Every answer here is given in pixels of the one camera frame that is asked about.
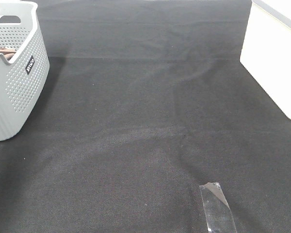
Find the black fabric surface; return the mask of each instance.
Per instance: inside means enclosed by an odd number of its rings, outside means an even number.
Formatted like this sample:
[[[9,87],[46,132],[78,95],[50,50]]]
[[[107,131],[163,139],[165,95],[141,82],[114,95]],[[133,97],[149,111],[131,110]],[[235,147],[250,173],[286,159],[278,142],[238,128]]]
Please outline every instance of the black fabric surface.
[[[249,0],[37,0],[51,64],[0,142],[0,233],[291,233],[291,121],[239,62]]]

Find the transparent tape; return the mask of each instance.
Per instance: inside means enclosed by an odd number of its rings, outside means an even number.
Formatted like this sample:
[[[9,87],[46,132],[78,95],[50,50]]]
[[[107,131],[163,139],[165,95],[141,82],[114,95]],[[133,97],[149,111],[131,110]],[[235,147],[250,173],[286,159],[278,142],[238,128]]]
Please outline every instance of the transparent tape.
[[[234,218],[219,183],[199,187],[209,233],[237,233]]]

